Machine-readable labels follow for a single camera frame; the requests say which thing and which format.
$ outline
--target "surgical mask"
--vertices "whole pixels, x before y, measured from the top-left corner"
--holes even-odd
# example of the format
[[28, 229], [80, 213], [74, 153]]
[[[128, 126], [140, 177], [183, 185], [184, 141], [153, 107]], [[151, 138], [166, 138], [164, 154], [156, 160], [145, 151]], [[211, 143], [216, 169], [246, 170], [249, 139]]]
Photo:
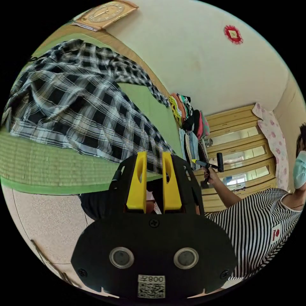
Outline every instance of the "surgical mask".
[[293, 185], [295, 189], [306, 183], [306, 151], [301, 151], [293, 167]]

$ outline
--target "yellow bracket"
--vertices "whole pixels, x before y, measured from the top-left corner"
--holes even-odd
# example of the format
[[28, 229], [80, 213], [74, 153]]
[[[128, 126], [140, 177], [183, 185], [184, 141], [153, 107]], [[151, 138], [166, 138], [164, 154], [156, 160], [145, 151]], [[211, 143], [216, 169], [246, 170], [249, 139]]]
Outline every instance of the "yellow bracket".
[[147, 200], [147, 152], [139, 152], [127, 197], [127, 208], [146, 213]]
[[163, 189], [164, 189], [164, 213], [166, 210], [180, 210], [182, 207], [179, 195], [178, 183], [176, 180], [171, 153], [163, 152]]

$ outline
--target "green fabric border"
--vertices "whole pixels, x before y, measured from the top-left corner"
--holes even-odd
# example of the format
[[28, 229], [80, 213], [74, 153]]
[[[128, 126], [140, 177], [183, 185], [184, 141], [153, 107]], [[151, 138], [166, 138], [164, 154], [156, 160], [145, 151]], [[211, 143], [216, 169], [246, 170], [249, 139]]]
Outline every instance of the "green fabric border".
[[[153, 177], [147, 177], [147, 182], [160, 179], [162, 175], [156, 175]], [[31, 193], [31, 194], [46, 194], [46, 195], [72, 195], [79, 193], [90, 193], [107, 190], [109, 184], [100, 185], [87, 185], [87, 186], [32, 186], [26, 184], [20, 184], [17, 182], [10, 181], [3, 177], [0, 177], [1, 186], [11, 188], [13, 190]]]

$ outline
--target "wooden cabinet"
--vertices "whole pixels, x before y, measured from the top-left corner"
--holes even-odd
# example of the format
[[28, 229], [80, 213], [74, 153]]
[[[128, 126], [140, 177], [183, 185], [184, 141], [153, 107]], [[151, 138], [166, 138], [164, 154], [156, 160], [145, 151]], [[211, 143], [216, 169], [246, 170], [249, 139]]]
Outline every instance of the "wooden cabinet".
[[[268, 141], [252, 113], [254, 105], [207, 117], [212, 145], [207, 147], [208, 159], [217, 164], [216, 154], [223, 154], [224, 172], [218, 173], [223, 183], [241, 198], [258, 191], [276, 187], [275, 159]], [[194, 172], [199, 184], [203, 170]], [[202, 188], [204, 209], [207, 212], [225, 209], [212, 186]]]

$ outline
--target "red decorative hanging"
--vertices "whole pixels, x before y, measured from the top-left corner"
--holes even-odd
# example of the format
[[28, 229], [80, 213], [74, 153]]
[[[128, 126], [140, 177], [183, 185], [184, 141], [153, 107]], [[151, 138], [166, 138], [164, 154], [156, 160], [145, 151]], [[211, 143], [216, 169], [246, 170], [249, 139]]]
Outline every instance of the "red decorative hanging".
[[233, 25], [227, 25], [224, 28], [224, 34], [233, 44], [240, 45], [243, 43], [239, 30]]

